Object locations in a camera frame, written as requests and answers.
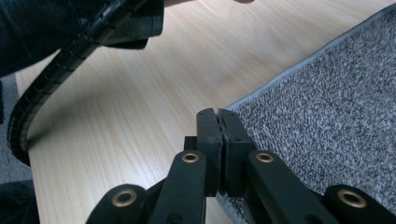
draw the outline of wooden table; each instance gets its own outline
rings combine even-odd
[[[29,151],[42,223],[83,223],[111,188],[166,177],[195,114],[224,107],[389,0],[201,0],[165,10],[142,51],[99,49],[37,115]],[[48,60],[18,73],[20,93]],[[230,223],[209,199],[206,223]]]

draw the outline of carpet mat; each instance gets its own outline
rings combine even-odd
[[[0,184],[32,178],[30,167],[17,160],[7,145],[9,116],[19,99],[15,75],[0,78]]]
[[[362,189],[396,215],[396,5],[228,106],[310,189]],[[218,196],[233,222],[242,202]]]

